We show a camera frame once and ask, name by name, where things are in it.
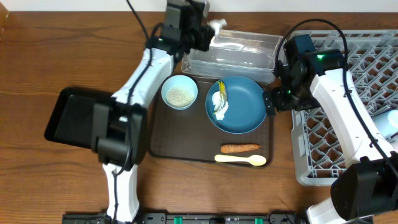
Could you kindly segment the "light blue cup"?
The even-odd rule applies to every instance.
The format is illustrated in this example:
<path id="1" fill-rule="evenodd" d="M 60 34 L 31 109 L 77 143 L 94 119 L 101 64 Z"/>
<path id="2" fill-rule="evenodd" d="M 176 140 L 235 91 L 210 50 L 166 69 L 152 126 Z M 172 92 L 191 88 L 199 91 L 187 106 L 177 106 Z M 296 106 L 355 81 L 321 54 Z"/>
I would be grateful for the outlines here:
<path id="1" fill-rule="evenodd" d="M 397 119 L 397 110 L 390 110 L 375 116 L 373 121 L 383 137 L 389 139 L 397 133 Z"/>

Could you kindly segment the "white tissue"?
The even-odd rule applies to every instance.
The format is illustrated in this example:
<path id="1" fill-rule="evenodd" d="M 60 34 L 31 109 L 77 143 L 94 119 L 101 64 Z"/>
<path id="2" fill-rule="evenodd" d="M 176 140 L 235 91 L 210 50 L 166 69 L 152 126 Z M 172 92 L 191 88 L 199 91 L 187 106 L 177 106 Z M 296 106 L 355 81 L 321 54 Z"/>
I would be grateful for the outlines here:
<path id="1" fill-rule="evenodd" d="M 225 19 L 214 19 L 211 21 L 208 21 L 207 24 L 214 30 L 215 34 L 214 36 L 218 36 L 220 33 L 220 30 L 227 26 L 227 22 Z"/>
<path id="2" fill-rule="evenodd" d="M 229 107 L 226 93 L 217 91 L 216 93 L 213 94 L 211 100 L 214 106 L 213 114 L 216 116 L 217 120 L 223 120 L 224 114 L 226 113 Z"/>

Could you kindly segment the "yellow snack wrapper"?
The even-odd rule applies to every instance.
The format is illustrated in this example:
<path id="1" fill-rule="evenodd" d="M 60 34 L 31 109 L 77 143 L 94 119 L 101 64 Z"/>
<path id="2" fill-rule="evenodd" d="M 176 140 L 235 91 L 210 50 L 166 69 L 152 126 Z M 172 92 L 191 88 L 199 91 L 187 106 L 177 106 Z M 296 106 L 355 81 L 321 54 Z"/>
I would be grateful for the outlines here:
<path id="1" fill-rule="evenodd" d="M 212 102 L 215 106 L 213 114 L 220 113 L 221 110 L 227 107 L 228 97 L 226 93 L 226 85 L 223 81 L 219 80 L 216 82 L 219 86 L 219 91 L 214 93 L 212 96 Z"/>

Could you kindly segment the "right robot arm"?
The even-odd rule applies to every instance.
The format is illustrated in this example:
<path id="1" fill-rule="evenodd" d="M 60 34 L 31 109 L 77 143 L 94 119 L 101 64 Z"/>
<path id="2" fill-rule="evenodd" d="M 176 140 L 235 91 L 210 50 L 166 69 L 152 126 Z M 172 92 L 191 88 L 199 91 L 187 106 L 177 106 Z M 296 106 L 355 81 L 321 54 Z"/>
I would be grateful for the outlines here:
<path id="1" fill-rule="evenodd" d="M 339 140 L 346 170 L 330 198 L 307 209 L 308 223 L 348 223 L 397 210 L 397 153 L 379 133 L 353 85 L 347 54 L 285 47 L 276 62 L 282 85 L 263 95 L 268 115 L 322 107 Z"/>

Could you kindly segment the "clear plastic bin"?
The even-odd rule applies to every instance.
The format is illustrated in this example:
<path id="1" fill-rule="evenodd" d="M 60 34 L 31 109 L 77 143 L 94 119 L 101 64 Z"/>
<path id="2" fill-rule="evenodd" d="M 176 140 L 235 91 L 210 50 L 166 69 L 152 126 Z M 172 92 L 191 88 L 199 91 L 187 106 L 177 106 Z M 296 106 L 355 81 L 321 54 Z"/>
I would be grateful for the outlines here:
<path id="1" fill-rule="evenodd" d="M 191 50 L 184 55 L 181 70 L 212 78 L 242 76 L 270 84 L 275 80 L 272 71 L 281 40 L 279 35 L 220 30 L 208 51 Z"/>

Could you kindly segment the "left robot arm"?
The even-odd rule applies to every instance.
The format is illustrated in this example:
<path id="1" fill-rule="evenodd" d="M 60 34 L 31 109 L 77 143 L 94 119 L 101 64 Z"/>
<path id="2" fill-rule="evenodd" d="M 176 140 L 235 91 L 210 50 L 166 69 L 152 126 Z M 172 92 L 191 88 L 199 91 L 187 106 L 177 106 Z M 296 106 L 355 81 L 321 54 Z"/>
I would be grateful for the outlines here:
<path id="1" fill-rule="evenodd" d="M 108 180 L 109 207 L 106 212 L 108 223 L 132 223 L 139 211 L 137 199 L 137 168 L 142 160 L 138 154 L 139 143 L 144 140 L 147 122 L 147 107 L 160 84 L 174 70 L 180 57 L 191 49 L 207 51 L 212 38 L 218 36 L 226 21 L 213 20 L 203 28 L 206 37 L 202 44 L 184 44 L 164 35 L 152 35 L 147 41 L 142 60 L 127 83 L 112 95 L 122 115 L 117 120 L 126 128 L 122 159 L 109 159 L 103 163 Z"/>

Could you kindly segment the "dark blue plate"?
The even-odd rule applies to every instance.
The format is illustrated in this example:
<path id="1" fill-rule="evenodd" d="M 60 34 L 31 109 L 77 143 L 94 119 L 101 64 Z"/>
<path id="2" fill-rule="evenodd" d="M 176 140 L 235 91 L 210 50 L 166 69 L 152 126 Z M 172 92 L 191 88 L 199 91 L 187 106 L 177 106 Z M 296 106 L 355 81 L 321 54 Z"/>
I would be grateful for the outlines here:
<path id="1" fill-rule="evenodd" d="M 214 83 L 205 99 L 206 113 L 210 121 L 217 128 L 231 134 L 245 134 L 258 128 L 267 116 L 262 97 L 264 90 L 261 86 L 249 78 L 239 76 L 226 77 L 221 81 L 226 86 L 228 109 L 222 120 L 216 118 L 212 96 L 220 88 Z"/>

